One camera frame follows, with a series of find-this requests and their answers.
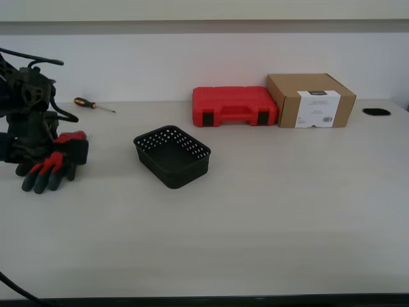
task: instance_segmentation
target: cardboard box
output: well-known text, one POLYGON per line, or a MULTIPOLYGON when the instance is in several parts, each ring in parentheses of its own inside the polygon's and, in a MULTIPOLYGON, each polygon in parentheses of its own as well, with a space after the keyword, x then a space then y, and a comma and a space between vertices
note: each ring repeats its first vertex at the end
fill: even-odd
POLYGON ((282 128, 345 127, 357 96, 328 74, 273 74, 267 90, 282 128))

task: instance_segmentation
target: work glove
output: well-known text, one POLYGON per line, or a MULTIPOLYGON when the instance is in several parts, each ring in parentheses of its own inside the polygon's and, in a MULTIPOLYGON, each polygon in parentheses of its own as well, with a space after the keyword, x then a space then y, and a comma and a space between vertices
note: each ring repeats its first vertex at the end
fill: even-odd
MULTIPOLYGON (((86 139, 84 131, 74 133, 62 133, 56 140, 56 143, 66 143, 71 139, 86 139)), ((61 152, 53 152, 44 162, 34 164, 26 162, 19 164, 15 173, 25 179, 22 189, 26 192, 34 188, 36 194, 44 192, 48 186, 51 191, 58 189, 61 179, 66 176, 69 181, 74 180, 77 165, 69 163, 61 152)))

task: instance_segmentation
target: orange screwdriver handle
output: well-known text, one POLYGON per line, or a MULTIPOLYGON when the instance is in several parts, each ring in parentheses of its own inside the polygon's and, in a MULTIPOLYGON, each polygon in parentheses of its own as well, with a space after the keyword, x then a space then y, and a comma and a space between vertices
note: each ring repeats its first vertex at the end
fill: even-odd
POLYGON ((74 99, 74 103, 77 104, 80 107, 89 107, 91 109, 95 109, 96 108, 96 103, 95 102, 90 102, 86 99, 77 97, 74 99))

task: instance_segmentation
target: black plastic basket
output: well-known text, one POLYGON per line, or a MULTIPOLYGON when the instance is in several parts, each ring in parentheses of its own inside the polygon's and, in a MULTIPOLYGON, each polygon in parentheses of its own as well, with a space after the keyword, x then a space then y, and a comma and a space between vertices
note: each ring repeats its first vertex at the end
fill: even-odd
POLYGON ((179 189, 208 171, 211 150, 176 126, 134 139, 139 160, 168 188, 179 189))

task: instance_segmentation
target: red case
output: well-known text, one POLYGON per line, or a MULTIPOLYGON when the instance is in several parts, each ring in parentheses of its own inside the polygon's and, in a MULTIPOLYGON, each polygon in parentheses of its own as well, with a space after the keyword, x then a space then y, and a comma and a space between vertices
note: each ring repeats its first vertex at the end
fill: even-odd
POLYGON ((223 86, 193 90, 193 123, 218 127, 222 122, 274 125, 278 108, 262 86, 223 86))

